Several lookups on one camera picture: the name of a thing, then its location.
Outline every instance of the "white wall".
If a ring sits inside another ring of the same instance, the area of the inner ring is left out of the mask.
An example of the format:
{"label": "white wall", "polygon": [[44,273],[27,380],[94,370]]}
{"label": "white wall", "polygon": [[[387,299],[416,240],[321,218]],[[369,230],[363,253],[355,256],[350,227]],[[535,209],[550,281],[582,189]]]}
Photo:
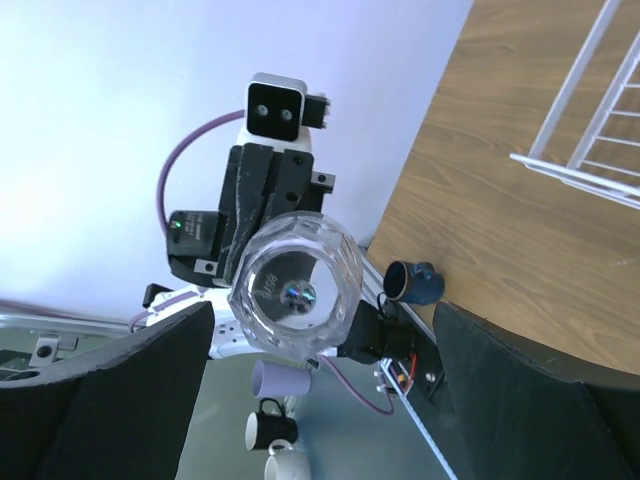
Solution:
{"label": "white wall", "polygon": [[[325,212],[363,243],[382,216],[471,0],[3,0],[0,298],[127,318],[179,286],[154,212],[171,148],[241,108],[256,71],[332,100]],[[194,145],[167,211],[215,209],[239,125]]]}

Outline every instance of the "camera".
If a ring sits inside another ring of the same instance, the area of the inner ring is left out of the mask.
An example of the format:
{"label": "camera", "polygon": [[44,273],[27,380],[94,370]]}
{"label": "camera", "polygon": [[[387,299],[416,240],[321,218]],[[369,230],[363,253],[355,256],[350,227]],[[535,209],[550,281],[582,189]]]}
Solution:
{"label": "camera", "polygon": [[257,73],[247,89],[247,130],[252,135],[294,142],[306,95],[302,80]]}

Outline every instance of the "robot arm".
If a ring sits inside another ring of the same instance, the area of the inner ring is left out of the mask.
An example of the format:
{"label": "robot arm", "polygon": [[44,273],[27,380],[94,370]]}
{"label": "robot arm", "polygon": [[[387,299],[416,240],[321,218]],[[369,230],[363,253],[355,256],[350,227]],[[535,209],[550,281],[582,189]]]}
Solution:
{"label": "robot arm", "polygon": [[[247,243],[263,225],[296,210],[320,212],[324,195],[333,191],[335,177],[313,169],[309,133],[309,128],[324,128],[328,105],[326,98],[308,95],[299,80],[254,77],[247,90],[246,122],[229,152],[218,211],[181,210],[173,212],[168,222],[171,272],[190,285],[178,291],[149,285],[143,301],[149,312],[147,325],[209,301],[215,311],[210,358],[262,351],[249,344],[246,335],[253,332],[243,329],[231,312],[229,286]],[[275,273],[273,278],[308,280],[313,267],[313,260],[291,252],[270,263],[269,273]],[[288,315],[281,302],[265,302],[260,309],[285,327],[315,326]],[[406,354],[411,339],[403,337],[402,345],[390,350],[385,325],[377,309],[361,301],[347,341],[322,354],[339,353],[361,363],[373,363],[389,353]]]}

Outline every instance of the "red wire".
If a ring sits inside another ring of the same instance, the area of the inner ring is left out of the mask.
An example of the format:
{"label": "red wire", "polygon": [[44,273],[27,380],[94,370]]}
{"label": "red wire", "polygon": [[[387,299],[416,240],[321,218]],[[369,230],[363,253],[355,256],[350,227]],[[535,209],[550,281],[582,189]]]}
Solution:
{"label": "red wire", "polygon": [[411,385],[413,385],[413,380],[416,378],[416,368],[418,366],[418,356],[415,353],[412,353],[409,357],[411,357],[411,372],[409,373],[407,386],[404,388],[405,392],[411,388]]}

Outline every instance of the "mug handle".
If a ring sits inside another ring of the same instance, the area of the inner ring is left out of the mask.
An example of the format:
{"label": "mug handle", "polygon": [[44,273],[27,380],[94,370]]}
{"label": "mug handle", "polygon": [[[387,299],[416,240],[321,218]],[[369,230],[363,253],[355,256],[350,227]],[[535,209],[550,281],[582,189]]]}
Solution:
{"label": "mug handle", "polygon": [[432,273],[434,271],[435,271],[435,269],[434,269],[433,265],[430,264],[429,262],[416,263],[416,264],[412,265],[409,268],[409,274],[410,275],[417,275],[419,273],[422,273],[422,274],[424,274],[424,273]]}
{"label": "mug handle", "polygon": [[280,404],[280,402],[278,402],[275,398],[263,398],[262,400],[260,400],[260,409],[259,409],[259,410],[260,410],[260,412],[261,412],[261,413],[264,413],[263,408],[264,408],[264,404],[265,404],[266,402],[273,402],[273,403],[275,403],[275,404],[276,404],[276,406],[278,407],[278,410],[280,410],[280,414],[281,414],[283,417],[286,417],[286,416],[287,416],[287,412],[285,412],[285,411],[284,411],[284,406],[282,406],[282,405]]}
{"label": "mug handle", "polygon": [[283,448],[284,450],[293,450],[293,446],[284,439],[278,439],[271,442],[269,445],[269,455],[275,455],[278,453],[276,450],[277,447]]}

